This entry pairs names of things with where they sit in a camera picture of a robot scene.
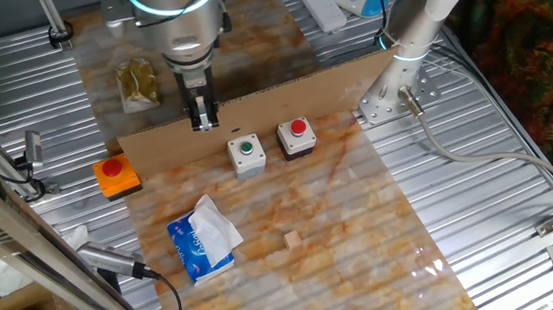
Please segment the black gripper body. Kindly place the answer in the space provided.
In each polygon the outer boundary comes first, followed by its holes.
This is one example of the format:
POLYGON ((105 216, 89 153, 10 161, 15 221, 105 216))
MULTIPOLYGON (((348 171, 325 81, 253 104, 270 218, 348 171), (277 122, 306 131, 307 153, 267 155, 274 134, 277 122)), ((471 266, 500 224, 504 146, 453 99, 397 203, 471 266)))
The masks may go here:
POLYGON ((214 105, 214 79, 212 68, 206 65, 172 65, 178 89, 187 107, 196 108, 197 98, 203 99, 206 108, 214 105))

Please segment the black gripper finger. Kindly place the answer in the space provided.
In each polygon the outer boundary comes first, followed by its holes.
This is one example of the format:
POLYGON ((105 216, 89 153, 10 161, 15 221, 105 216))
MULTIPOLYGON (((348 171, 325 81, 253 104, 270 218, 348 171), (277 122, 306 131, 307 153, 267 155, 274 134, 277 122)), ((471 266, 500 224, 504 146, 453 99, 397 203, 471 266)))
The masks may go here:
POLYGON ((199 121, 200 128, 203 130, 213 130, 220 126, 217 111, 219 104, 209 97, 201 97, 201 102, 199 106, 199 121))
POLYGON ((191 121, 194 131, 201 131, 205 128, 206 108, 203 98, 191 99, 186 105, 188 118, 191 121))

